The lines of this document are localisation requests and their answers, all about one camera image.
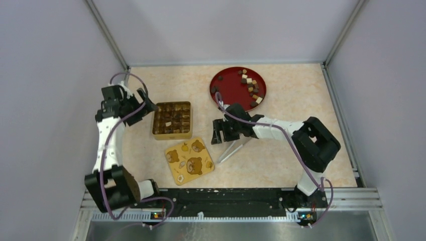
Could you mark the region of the red round tray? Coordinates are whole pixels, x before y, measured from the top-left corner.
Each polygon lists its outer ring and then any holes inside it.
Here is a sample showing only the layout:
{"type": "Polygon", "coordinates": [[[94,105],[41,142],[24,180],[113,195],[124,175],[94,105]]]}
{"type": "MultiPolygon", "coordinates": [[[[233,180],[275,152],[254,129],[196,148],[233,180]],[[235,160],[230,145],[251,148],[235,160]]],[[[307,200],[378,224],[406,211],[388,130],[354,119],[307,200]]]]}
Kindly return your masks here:
{"type": "Polygon", "coordinates": [[[264,79],[256,71],[247,67],[229,67],[219,71],[210,81],[209,93],[213,101],[216,101],[215,94],[220,93],[224,104],[239,103],[245,111],[251,111],[258,107],[251,107],[250,103],[261,97],[263,100],[267,94],[267,85],[264,79]],[[238,74],[239,70],[246,69],[248,76],[252,78],[252,83],[247,84],[246,79],[238,74]]]}

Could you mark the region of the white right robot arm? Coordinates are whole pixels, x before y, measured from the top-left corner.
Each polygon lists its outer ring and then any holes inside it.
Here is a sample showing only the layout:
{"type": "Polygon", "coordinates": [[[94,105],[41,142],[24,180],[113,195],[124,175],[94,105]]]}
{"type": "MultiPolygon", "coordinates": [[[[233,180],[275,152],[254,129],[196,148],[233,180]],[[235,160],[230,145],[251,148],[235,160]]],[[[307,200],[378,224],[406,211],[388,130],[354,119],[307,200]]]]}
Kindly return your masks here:
{"type": "Polygon", "coordinates": [[[278,120],[261,114],[251,116],[237,103],[219,108],[224,116],[212,122],[211,144],[232,144],[218,162],[226,160],[239,149],[236,142],[241,137],[287,141],[303,168],[295,187],[295,202],[301,207],[313,203],[314,193],[324,189],[325,170],[341,149],[340,142],[326,126],[314,116],[302,122],[278,120]]]}

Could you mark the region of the gold chocolate box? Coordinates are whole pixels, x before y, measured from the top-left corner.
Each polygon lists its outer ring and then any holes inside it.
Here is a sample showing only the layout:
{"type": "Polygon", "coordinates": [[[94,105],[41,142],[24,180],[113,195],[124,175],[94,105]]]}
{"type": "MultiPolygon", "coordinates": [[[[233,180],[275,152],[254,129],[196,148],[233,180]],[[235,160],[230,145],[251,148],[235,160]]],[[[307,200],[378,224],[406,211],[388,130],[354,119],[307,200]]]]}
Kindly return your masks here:
{"type": "Polygon", "coordinates": [[[154,112],[152,135],[158,141],[192,138],[192,105],[189,101],[159,102],[154,112]]]}

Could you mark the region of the steel serving tongs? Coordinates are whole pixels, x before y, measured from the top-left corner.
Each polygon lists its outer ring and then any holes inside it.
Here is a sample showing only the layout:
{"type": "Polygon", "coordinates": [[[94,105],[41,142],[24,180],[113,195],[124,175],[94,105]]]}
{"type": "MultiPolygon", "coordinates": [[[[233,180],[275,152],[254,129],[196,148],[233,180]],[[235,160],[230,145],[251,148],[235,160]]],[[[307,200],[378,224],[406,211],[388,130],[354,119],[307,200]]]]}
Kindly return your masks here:
{"type": "Polygon", "coordinates": [[[220,155],[217,164],[220,164],[228,160],[232,155],[234,155],[238,150],[240,150],[251,138],[243,137],[239,140],[232,141],[232,143],[227,147],[227,149],[220,155]]]}

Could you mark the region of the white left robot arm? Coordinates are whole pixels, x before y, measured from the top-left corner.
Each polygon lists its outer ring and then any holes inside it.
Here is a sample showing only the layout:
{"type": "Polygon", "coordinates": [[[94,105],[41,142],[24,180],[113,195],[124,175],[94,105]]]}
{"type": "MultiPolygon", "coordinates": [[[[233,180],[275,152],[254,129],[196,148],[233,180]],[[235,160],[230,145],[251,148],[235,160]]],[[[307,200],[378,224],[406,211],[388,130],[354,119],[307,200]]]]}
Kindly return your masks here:
{"type": "Polygon", "coordinates": [[[142,102],[123,84],[110,85],[101,91],[103,101],[95,115],[99,133],[97,158],[92,172],[84,177],[85,186],[102,213],[141,200],[148,207],[156,207],[161,201],[158,185],[153,179],[136,181],[123,165],[122,146],[125,128],[158,107],[149,99],[145,87],[137,89],[142,102]]]}

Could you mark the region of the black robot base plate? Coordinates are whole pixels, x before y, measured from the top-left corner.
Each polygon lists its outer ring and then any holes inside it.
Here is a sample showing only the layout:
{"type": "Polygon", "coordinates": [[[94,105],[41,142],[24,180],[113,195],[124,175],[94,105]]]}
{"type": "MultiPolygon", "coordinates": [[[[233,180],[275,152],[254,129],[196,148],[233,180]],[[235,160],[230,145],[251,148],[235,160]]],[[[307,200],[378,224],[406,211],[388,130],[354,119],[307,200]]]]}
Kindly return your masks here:
{"type": "Polygon", "coordinates": [[[164,200],[140,203],[140,209],[173,209],[171,217],[284,217],[304,209],[327,207],[324,192],[309,197],[292,188],[169,188],[161,189],[164,200]]]}

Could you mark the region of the gold box lid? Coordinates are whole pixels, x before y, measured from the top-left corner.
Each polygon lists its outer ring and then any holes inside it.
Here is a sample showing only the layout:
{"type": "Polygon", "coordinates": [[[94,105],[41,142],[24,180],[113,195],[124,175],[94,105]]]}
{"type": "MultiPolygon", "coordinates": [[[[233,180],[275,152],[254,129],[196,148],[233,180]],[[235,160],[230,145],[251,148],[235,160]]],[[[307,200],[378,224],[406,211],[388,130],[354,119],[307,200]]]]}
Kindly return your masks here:
{"type": "Polygon", "coordinates": [[[176,185],[181,186],[215,170],[202,138],[186,140],[164,152],[176,185]]]}

